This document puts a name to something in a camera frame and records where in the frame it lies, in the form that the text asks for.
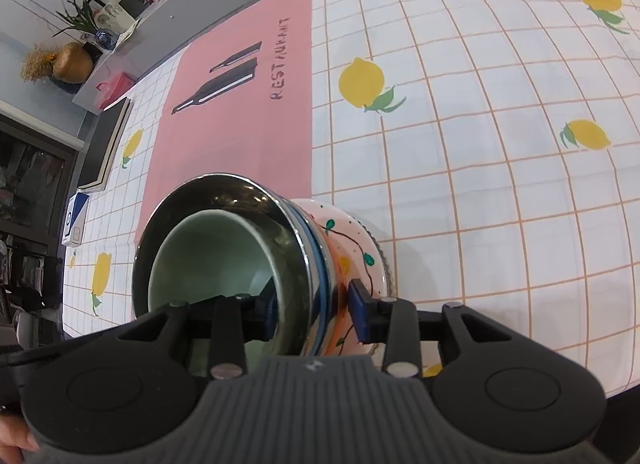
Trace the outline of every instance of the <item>black notebook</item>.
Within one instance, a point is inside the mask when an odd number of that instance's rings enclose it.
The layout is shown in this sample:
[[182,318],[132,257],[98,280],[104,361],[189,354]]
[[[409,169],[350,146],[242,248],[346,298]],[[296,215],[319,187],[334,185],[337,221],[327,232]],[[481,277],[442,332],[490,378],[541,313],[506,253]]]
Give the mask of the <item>black notebook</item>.
[[107,186],[113,158],[131,108],[131,100],[123,98],[98,116],[98,124],[80,172],[79,191],[102,191]]

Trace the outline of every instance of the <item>metal pin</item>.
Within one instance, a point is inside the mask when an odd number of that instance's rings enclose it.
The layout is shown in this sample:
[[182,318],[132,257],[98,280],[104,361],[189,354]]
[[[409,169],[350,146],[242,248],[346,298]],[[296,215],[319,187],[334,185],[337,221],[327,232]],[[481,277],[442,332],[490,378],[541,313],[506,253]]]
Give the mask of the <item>metal pin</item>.
[[386,368],[386,373],[395,378],[412,378],[416,376],[419,372],[419,368],[415,366],[413,363],[408,361],[397,361],[395,363],[391,363]]
[[221,363],[211,367],[211,375],[221,381],[239,378],[244,372],[234,363]]

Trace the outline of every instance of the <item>black bottle silhouette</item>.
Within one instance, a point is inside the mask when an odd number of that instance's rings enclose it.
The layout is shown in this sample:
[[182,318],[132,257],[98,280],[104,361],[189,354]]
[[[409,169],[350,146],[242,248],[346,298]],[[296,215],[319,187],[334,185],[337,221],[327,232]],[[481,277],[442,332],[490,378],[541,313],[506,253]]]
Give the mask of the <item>black bottle silhouette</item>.
[[224,62],[217,64],[215,67],[211,67],[211,69],[209,69],[209,72],[214,72],[216,69],[219,69],[220,67],[230,66],[231,64],[236,63],[238,60],[242,60],[245,56],[249,56],[252,53],[256,53],[257,51],[260,51],[261,46],[262,46],[262,42],[258,42],[257,44],[254,44],[246,48],[245,50],[240,51],[239,53],[232,54]]
[[180,112],[181,110],[190,107],[191,105],[202,105],[207,101],[211,101],[213,98],[236,88],[243,83],[250,82],[255,78],[255,68],[258,66],[258,59],[252,58],[247,60],[244,64],[229,69],[223,72],[219,76],[209,80],[202,87],[200,87],[193,96],[186,99],[179,105],[174,107],[171,114]]

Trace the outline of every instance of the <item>blue and white box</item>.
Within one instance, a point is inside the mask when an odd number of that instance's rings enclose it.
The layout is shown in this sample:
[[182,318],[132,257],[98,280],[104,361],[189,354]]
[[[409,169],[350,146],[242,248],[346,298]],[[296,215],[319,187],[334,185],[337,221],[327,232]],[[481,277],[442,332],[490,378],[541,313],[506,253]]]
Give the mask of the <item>blue and white box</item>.
[[77,192],[69,199],[66,208],[65,228],[62,232],[63,246],[79,246],[82,243],[84,233],[84,220],[86,210],[89,207],[89,196],[86,193]]

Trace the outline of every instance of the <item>person's hand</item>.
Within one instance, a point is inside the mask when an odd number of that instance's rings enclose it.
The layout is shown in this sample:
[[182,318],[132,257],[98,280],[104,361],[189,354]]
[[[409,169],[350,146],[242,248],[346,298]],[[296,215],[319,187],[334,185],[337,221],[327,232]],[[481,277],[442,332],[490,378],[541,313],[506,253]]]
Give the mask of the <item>person's hand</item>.
[[21,417],[0,414],[0,460],[4,464],[20,464],[24,461],[20,448],[37,451],[38,443]]

